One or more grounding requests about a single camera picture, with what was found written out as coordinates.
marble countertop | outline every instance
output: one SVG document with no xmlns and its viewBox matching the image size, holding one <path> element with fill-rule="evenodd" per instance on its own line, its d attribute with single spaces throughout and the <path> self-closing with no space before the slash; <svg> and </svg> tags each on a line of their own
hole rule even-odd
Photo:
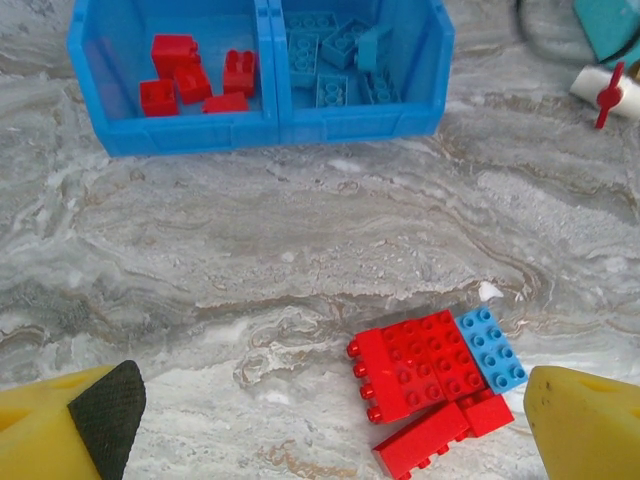
<svg viewBox="0 0 640 480">
<path fill-rule="evenodd" d="M 595 132 L 576 71 L 518 45 L 504 1 L 446 3 L 433 137 L 110 160 L 64 49 L 71 1 L 0 0 L 0 388 L 133 358 L 127 480 L 378 479 L 370 448 L 398 427 L 368 423 L 346 344 L 474 308 L 483 282 L 527 370 L 640 383 L 638 126 Z M 569 3 L 532 21 L 588 52 Z M 512 425 L 414 477 L 546 478 L 523 391 Z"/>
</svg>

storage bin compartment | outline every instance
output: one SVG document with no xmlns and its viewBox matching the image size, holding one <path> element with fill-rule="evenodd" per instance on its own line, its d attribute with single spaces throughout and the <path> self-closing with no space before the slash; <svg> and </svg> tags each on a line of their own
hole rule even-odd
<svg viewBox="0 0 640 480">
<path fill-rule="evenodd" d="M 273 49 L 266 0 L 77 0 L 68 49 L 94 130 L 109 154 L 168 154 L 279 143 Z M 249 112 L 145 117 L 140 82 L 158 79 L 157 34 L 187 34 L 198 44 L 213 94 L 222 94 L 230 50 L 258 57 Z"/>
<path fill-rule="evenodd" d="M 432 134 L 444 113 L 454 29 L 441 0 L 269 0 L 284 144 Z M 291 82 L 292 36 L 322 32 L 314 88 Z M 385 59 L 371 54 L 371 39 Z M 375 71 L 362 71 L 376 65 Z M 345 79 L 343 102 L 319 102 Z"/>
</svg>

